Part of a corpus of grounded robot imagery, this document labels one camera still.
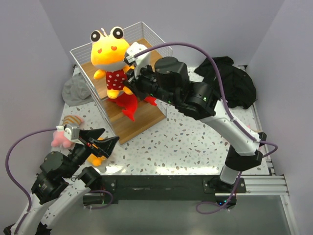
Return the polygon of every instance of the pink plush toy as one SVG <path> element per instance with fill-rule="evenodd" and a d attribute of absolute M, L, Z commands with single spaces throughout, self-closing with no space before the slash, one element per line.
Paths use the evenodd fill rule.
<path fill-rule="evenodd" d="M 70 123 L 76 123 L 80 125 L 83 121 L 82 118 L 76 115 L 67 115 L 63 119 L 62 125 L 67 125 Z M 74 142 L 68 140 L 66 137 L 64 137 L 64 131 L 55 131 L 53 132 L 53 141 L 51 142 L 52 147 L 57 147 L 62 145 L 64 148 L 70 148 Z"/>

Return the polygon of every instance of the yellow frog plush toy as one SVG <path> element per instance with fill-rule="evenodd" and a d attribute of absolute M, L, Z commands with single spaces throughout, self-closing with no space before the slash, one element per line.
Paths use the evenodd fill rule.
<path fill-rule="evenodd" d="M 116 99 L 121 91 L 132 95 L 132 91 L 124 86 L 127 80 L 126 72 L 130 69 L 123 60 L 126 50 L 130 47 L 124 39 L 124 31 L 121 27 L 114 27 L 107 35 L 102 29 L 103 34 L 96 30 L 92 32 L 90 39 L 91 63 L 98 69 L 94 79 L 106 78 L 107 95 L 110 99 Z"/>

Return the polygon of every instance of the white terrazzo tabletop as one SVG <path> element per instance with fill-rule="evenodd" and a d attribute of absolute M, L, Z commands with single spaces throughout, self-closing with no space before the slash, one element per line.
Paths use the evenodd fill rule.
<path fill-rule="evenodd" d="M 188 68 L 190 80 L 201 81 L 203 78 L 193 73 L 194 69 Z M 247 110 L 237 107 L 231 111 L 245 125 L 257 129 L 252 107 Z M 65 115 L 82 117 L 84 123 L 81 124 L 81 129 L 105 128 L 103 138 L 114 136 L 94 102 L 72 107 L 65 104 L 61 120 Z M 128 143 L 118 143 L 110 158 L 97 168 L 103 175 L 219 175 L 228 148 L 229 143 L 211 127 L 168 106 L 166 119 Z M 68 153 L 68 150 L 61 147 L 52 150 Z M 85 162 L 81 169 L 89 165 L 89 162 Z M 265 159 L 260 166 L 243 174 L 269 175 Z"/>

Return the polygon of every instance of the gray fabric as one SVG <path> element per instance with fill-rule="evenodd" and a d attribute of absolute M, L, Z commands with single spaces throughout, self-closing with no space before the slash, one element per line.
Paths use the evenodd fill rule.
<path fill-rule="evenodd" d="M 75 74 L 67 81 L 62 90 L 62 97 L 69 106 L 77 106 L 92 102 L 90 90 L 81 73 Z"/>

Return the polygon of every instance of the purple cable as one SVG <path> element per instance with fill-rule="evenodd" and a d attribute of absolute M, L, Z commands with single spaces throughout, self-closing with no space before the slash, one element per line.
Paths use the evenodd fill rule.
<path fill-rule="evenodd" d="M 160 45 L 156 45 L 156 46 L 153 46 L 153 47 L 150 47 L 146 50 L 143 50 L 139 53 L 137 53 L 136 55 L 134 55 L 134 57 L 139 57 L 140 55 L 143 55 L 149 51 L 152 51 L 152 50 L 155 50 L 155 49 L 159 49 L 161 47 L 169 47 L 169 46 L 185 46 L 185 47 L 191 47 L 193 49 L 196 49 L 198 50 L 199 52 L 201 52 L 203 55 L 205 55 L 207 57 L 207 59 L 211 62 L 212 66 L 213 66 L 213 69 L 215 71 L 215 74 L 216 74 L 216 77 L 218 79 L 218 82 L 219 82 L 219 86 L 220 86 L 220 91 L 221 91 L 221 96 L 222 96 L 222 100 L 223 100 L 223 104 L 224 104 L 224 107 L 225 107 L 225 110 L 227 112 L 227 114 L 229 115 L 230 119 L 234 122 L 234 124 L 247 136 L 249 137 L 251 140 L 253 141 L 256 141 L 256 139 L 248 132 L 246 131 L 238 121 L 234 120 L 234 116 L 232 115 L 232 113 L 230 112 L 229 110 L 229 107 L 227 106 L 227 101 L 226 101 L 226 97 L 225 97 L 225 92 L 224 92 L 224 88 L 223 88 L 223 83 L 222 83 L 222 78 L 221 78 L 221 74 L 219 72 L 219 69 L 215 63 L 215 61 L 213 60 L 213 58 L 203 49 L 201 49 L 200 47 L 196 46 L 196 45 L 193 45 L 193 44 L 190 44 L 190 43 L 184 43 L 184 42 L 171 42 L 171 43 L 163 43 L 163 44 L 160 44 Z M 272 145 L 275 147 L 275 149 L 269 153 L 267 153 L 264 157 L 268 156 L 269 154 L 275 152 L 278 148 L 277 145 L 273 144 L 273 143 L 270 143 L 270 142 L 267 142 L 267 141 L 264 141 L 263 142 L 264 144 L 269 144 L 269 145 Z"/>
<path fill-rule="evenodd" d="M 227 198 L 226 202 L 225 202 L 222 206 L 219 206 L 218 204 L 216 204 L 216 203 L 214 203 L 214 202 L 199 202 L 199 203 L 196 205 L 196 211 L 197 211 L 198 213 L 200 213 L 200 214 L 213 214 L 213 213 L 215 213 L 215 212 L 219 212 L 219 211 L 222 210 L 222 209 L 226 209 L 227 204 L 229 203 L 229 201 L 231 200 L 231 197 L 233 196 L 233 194 L 235 193 L 235 191 L 236 191 L 236 189 L 237 189 L 237 186 L 238 186 L 239 181 L 240 181 L 241 173 L 242 173 L 242 172 L 239 172 L 238 177 L 237 177 L 237 179 L 236 179 L 236 181 L 235 181 L 234 187 L 233 187 L 233 189 L 232 189 L 232 191 L 231 191 L 231 193 L 230 193 L 230 196 Z M 198 207 L 199 207 L 200 205 L 202 205 L 202 204 L 210 204 L 210 205 L 214 205 L 214 206 L 219 206 L 219 208 L 217 208 L 217 209 L 215 209 L 215 210 L 213 210 L 213 211 L 210 211 L 210 212 L 202 212 L 202 211 L 200 211 L 199 208 L 198 208 Z"/>
<path fill-rule="evenodd" d="M 103 209 L 103 208 L 106 208 L 108 206 L 110 206 L 113 202 L 113 195 L 112 193 L 110 193 L 109 191 L 106 191 L 106 190 L 93 190 L 93 191 L 90 191 L 90 193 L 94 193 L 94 192 L 102 192 L 102 193 L 107 193 L 108 195 L 110 195 L 111 199 L 109 201 L 108 204 L 104 205 L 104 206 L 101 206 L 101 207 L 89 207 L 91 210 L 98 210 L 98 209 Z"/>
<path fill-rule="evenodd" d="M 17 182 L 17 180 L 13 177 L 11 171 L 10 171 L 10 167 L 9 167 L 9 158 L 10 158 L 10 155 L 11 155 L 11 152 L 12 150 L 14 149 L 14 147 L 19 143 L 21 142 L 22 140 L 26 139 L 27 137 L 30 137 L 30 136 L 33 136 L 35 134 L 38 134 L 38 133 L 42 133 L 42 132 L 46 132 L 46 131 L 54 131 L 56 130 L 56 128 L 53 128 L 53 129 L 44 129 L 44 130 L 41 130 L 41 131 L 36 131 L 36 132 L 33 132 L 33 133 L 30 133 L 26 136 L 23 136 L 21 137 L 19 140 L 17 140 L 14 144 L 12 144 L 12 146 L 9 148 L 7 154 L 6 154 L 6 157 L 5 157 L 5 169 L 6 169 L 6 173 L 8 174 L 9 178 L 12 180 L 12 182 L 20 188 L 20 190 L 23 191 L 23 193 L 26 195 L 27 199 L 28 199 L 28 207 L 27 207 L 27 213 L 23 215 L 23 217 L 21 218 L 19 224 L 17 225 L 16 227 L 16 230 L 14 231 L 14 234 L 16 234 L 22 224 L 22 222 L 25 220 L 26 216 L 28 215 L 28 212 L 30 211 L 31 209 L 31 198 L 30 198 L 30 195 L 29 193 L 27 192 L 27 190 L 22 186 L 20 185 L 19 182 Z"/>

